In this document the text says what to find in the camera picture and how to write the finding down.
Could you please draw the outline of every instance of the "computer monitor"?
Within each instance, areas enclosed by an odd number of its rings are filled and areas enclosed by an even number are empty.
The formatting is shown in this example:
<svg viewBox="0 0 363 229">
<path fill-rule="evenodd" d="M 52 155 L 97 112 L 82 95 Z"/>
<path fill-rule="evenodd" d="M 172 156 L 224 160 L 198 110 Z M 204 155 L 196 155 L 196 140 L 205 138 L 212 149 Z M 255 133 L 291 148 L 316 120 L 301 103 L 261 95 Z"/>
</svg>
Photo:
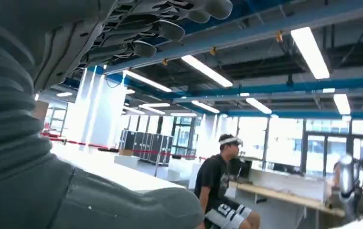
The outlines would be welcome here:
<svg viewBox="0 0 363 229">
<path fill-rule="evenodd" d="M 252 168 L 252 161 L 241 162 L 239 159 L 233 159 L 230 166 L 230 173 L 233 177 L 248 179 Z"/>
</svg>

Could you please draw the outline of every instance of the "man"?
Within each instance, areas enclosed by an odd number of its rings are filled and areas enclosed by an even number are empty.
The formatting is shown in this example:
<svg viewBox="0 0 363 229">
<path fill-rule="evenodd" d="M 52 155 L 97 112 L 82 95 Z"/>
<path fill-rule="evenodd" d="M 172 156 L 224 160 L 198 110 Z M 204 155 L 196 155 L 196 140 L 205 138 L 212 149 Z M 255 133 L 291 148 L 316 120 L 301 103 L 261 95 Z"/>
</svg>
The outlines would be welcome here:
<svg viewBox="0 0 363 229">
<path fill-rule="evenodd" d="M 220 154 L 207 159 L 197 174 L 194 193 L 205 213 L 199 229 L 212 225 L 221 229 L 258 229 L 259 214 L 224 196 L 229 187 L 230 161 L 238 155 L 242 141 L 232 135 L 222 135 L 219 143 Z"/>
</svg>

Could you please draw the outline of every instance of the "wooden desk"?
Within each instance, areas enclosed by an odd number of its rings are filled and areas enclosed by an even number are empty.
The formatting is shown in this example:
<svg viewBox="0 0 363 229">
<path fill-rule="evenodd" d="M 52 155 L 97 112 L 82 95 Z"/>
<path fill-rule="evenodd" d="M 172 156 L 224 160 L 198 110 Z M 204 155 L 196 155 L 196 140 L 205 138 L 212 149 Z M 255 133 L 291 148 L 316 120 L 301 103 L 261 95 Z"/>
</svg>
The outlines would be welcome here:
<svg viewBox="0 0 363 229">
<path fill-rule="evenodd" d="M 344 217 L 345 215 L 344 210 L 339 208 L 333 208 L 333 209 L 327 208 L 320 201 L 315 199 L 300 197 L 294 194 L 279 192 L 276 190 L 268 189 L 265 187 L 258 187 L 250 184 L 238 184 L 236 182 L 231 182 L 230 186 L 231 187 L 237 186 L 238 189 L 246 192 L 252 192 L 265 197 L 283 200 L 293 204 L 316 209 L 318 211 L 325 212 L 334 216 Z"/>
</svg>

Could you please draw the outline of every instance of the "gray locker cabinet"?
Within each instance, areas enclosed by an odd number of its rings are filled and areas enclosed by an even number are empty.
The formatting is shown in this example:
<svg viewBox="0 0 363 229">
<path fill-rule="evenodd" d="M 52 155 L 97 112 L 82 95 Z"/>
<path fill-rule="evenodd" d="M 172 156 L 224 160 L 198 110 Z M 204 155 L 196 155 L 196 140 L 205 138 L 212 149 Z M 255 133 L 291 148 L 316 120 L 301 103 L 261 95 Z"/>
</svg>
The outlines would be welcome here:
<svg viewBox="0 0 363 229">
<path fill-rule="evenodd" d="M 132 155 L 138 157 L 140 156 L 141 153 L 140 151 L 142 150 L 143 138 L 144 138 L 143 132 L 136 132 L 134 147 L 132 149 Z"/>
<path fill-rule="evenodd" d="M 169 164 L 169 160 L 170 160 L 170 154 L 171 154 L 171 147 L 173 145 L 173 136 L 168 136 L 168 142 L 167 142 L 167 149 L 166 149 L 166 153 L 168 154 L 168 156 L 166 157 L 164 163 L 165 164 Z"/>
<path fill-rule="evenodd" d="M 130 130 L 126 130 L 126 131 L 127 131 L 127 136 L 125 138 L 123 149 L 133 150 L 136 134 L 134 131 L 130 131 Z"/>
<path fill-rule="evenodd" d="M 119 147 L 118 149 L 124 149 L 125 146 L 125 139 L 127 138 L 127 130 L 121 131 L 121 137 L 119 138 Z"/>
<path fill-rule="evenodd" d="M 156 159 L 158 157 L 158 153 L 162 148 L 162 139 L 163 135 L 155 134 L 152 138 L 152 153 L 149 156 L 149 161 L 156 163 Z"/>
<path fill-rule="evenodd" d="M 150 150 L 152 150 L 152 138 L 153 134 L 147 133 L 147 137 L 145 139 L 145 153 L 142 155 L 142 159 L 149 160 L 150 157 Z"/>
<path fill-rule="evenodd" d="M 167 151 L 167 146 L 168 146 L 168 142 L 169 142 L 169 136 L 163 136 L 162 139 L 162 147 L 161 147 L 161 154 L 160 154 L 160 159 L 159 159 L 159 163 L 166 163 L 166 158 L 169 157 L 167 155 L 168 151 Z"/>
</svg>

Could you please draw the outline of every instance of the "cardboard box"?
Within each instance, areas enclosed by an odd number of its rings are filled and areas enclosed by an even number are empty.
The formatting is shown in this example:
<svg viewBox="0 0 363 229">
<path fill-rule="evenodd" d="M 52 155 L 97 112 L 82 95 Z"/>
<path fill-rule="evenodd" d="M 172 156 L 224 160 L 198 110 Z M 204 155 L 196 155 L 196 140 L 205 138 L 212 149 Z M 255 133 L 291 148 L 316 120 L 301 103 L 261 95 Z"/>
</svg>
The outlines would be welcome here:
<svg viewBox="0 0 363 229">
<path fill-rule="evenodd" d="M 123 156 L 132 156 L 132 150 L 129 149 L 120 149 L 119 154 Z"/>
</svg>

